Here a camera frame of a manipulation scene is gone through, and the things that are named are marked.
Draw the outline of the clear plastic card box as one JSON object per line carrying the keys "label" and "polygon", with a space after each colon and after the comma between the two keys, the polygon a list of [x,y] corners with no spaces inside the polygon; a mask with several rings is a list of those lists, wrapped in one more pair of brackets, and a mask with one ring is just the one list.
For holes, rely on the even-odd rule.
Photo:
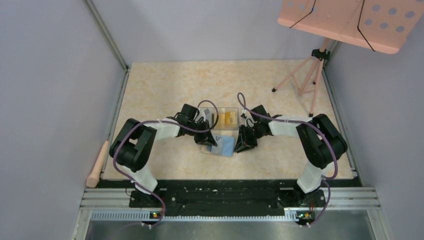
{"label": "clear plastic card box", "polygon": [[200,107],[200,117],[208,122],[208,127],[216,131],[235,131],[239,128],[239,109],[237,107]]}

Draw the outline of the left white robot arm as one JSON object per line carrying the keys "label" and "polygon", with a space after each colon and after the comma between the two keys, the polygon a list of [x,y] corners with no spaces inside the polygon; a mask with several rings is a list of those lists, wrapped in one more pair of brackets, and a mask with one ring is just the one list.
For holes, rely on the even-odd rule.
{"label": "left white robot arm", "polygon": [[142,193],[141,200],[147,206],[154,207],[160,202],[164,211],[165,202],[159,191],[155,190],[158,181],[147,165],[154,143],[189,135],[197,145],[216,147],[218,144],[212,129],[219,120],[219,116],[216,116],[211,121],[199,107],[186,103],[174,116],[163,119],[138,121],[129,118],[109,148],[113,167]]}

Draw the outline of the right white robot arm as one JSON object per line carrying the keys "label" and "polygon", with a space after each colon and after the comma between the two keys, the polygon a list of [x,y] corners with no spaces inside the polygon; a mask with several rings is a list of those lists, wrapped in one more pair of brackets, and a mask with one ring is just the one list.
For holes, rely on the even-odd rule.
{"label": "right white robot arm", "polygon": [[[263,105],[249,110],[252,124],[239,126],[234,152],[249,151],[258,146],[265,136],[287,136],[300,140],[307,163],[294,184],[290,205],[307,206],[319,190],[322,180],[338,175],[338,160],[347,152],[348,145],[326,114],[310,116],[306,120],[271,116]],[[332,176],[327,173],[334,168]]]}

